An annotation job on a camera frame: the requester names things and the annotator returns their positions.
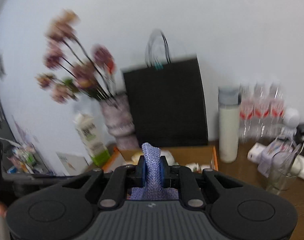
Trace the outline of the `purple knitted cloth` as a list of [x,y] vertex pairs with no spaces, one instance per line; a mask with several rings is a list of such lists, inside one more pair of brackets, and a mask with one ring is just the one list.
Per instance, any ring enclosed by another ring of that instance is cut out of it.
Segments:
[[[144,143],[143,153],[160,152],[160,149]],[[172,188],[164,188],[161,180],[161,159],[152,161],[145,158],[146,176],[144,187],[133,187],[130,200],[177,200],[178,191]]]

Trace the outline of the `yellow white plush toy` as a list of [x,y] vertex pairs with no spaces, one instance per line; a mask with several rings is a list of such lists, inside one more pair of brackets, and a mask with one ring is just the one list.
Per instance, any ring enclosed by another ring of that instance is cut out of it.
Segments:
[[176,161],[173,157],[173,155],[169,151],[160,150],[160,152],[152,152],[152,153],[143,153],[143,152],[136,152],[132,157],[131,161],[134,163],[134,165],[138,164],[140,156],[143,155],[148,160],[156,161],[159,160],[160,157],[165,157],[168,165],[175,165]]

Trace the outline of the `red orange cardboard box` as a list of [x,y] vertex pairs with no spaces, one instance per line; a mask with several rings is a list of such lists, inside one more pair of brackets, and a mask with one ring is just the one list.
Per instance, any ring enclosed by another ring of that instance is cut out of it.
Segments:
[[[142,153],[141,149],[119,151],[115,147],[113,154],[102,169],[105,173],[108,173],[124,164],[136,165]],[[201,168],[219,170],[217,152],[214,146],[164,147],[161,148],[161,156],[165,156],[170,166],[177,164],[186,166],[196,163]]]

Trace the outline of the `blue white boxes on floor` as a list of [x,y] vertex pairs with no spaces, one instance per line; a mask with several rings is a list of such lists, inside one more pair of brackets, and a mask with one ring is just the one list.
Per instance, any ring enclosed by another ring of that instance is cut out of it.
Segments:
[[32,144],[11,144],[11,156],[7,157],[19,172],[27,174],[52,175],[42,156]]

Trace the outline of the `green white milk carton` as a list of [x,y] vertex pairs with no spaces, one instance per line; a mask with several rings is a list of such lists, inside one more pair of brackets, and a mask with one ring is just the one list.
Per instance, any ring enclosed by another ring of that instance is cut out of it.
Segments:
[[92,162],[98,167],[103,167],[110,155],[101,141],[101,135],[94,123],[94,118],[79,112],[74,118],[74,124]]

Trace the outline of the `purple marbled vase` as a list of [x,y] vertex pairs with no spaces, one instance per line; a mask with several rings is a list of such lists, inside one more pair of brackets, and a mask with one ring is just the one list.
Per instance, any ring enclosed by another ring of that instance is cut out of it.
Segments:
[[126,93],[99,102],[108,133],[115,138],[119,150],[139,148]]

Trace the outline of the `black paper bag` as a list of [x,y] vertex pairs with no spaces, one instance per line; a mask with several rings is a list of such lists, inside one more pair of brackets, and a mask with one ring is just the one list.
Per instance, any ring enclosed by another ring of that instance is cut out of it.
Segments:
[[[154,30],[145,49],[145,67],[123,71],[140,145],[208,145],[204,88],[196,56],[172,60],[164,32]],[[163,64],[156,70],[155,63]]]

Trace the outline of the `white thermos grey lid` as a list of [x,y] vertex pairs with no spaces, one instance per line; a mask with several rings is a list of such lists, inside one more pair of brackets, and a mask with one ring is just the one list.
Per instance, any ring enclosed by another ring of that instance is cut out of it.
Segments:
[[237,158],[240,103],[239,88],[218,88],[219,158],[224,163],[232,163]]

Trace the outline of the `small white purple box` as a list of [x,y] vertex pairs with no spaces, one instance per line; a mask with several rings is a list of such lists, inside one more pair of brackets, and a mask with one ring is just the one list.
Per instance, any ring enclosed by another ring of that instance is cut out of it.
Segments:
[[257,167],[258,172],[261,175],[268,178],[269,171],[272,165],[272,158],[274,155],[280,152],[289,151],[292,149],[292,145],[282,140],[274,140],[271,142],[260,155],[259,165]]

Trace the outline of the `clear drinking glass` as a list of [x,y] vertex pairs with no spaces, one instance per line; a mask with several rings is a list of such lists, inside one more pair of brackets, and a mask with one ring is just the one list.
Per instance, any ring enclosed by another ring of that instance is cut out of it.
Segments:
[[266,191],[275,195],[287,191],[302,171],[302,161],[295,154],[280,152],[273,156]]

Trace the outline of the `water bottle pack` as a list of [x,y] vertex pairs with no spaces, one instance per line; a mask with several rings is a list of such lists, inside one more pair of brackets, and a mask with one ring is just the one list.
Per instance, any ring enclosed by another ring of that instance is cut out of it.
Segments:
[[273,82],[269,88],[263,82],[240,85],[241,105],[239,113],[239,139],[245,142],[249,139],[276,137],[281,128],[285,112],[285,101],[279,83]]

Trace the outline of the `teal binder clip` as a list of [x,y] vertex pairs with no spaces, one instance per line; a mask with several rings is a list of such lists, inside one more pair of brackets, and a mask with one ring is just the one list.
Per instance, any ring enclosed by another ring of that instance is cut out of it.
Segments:
[[162,69],[163,69],[163,64],[157,63],[157,62],[156,62],[156,63],[154,64],[154,67],[155,67],[156,70],[162,70]]

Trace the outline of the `dried pink flower bouquet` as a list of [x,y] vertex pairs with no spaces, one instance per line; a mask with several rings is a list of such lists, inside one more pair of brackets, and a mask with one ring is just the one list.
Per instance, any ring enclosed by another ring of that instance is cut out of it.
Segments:
[[74,29],[78,20],[72,10],[63,10],[51,20],[43,57],[44,66],[51,72],[38,74],[36,81],[41,89],[50,90],[52,100],[58,103],[76,101],[78,95],[84,94],[118,107],[114,57],[102,45],[87,53]]

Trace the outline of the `white power strip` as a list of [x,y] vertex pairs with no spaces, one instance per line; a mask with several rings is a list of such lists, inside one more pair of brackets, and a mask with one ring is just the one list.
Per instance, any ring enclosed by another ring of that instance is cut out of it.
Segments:
[[304,157],[292,154],[292,147],[281,141],[274,141],[268,146],[259,143],[249,150],[247,159],[258,165],[258,172],[268,177],[273,165],[280,168],[282,172],[289,171],[290,174],[304,180]]

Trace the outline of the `black power adapter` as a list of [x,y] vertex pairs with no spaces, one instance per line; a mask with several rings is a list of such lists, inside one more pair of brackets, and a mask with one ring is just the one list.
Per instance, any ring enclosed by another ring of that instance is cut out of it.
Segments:
[[297,140],[304,140],[304,122],[298,124],[295,137]]

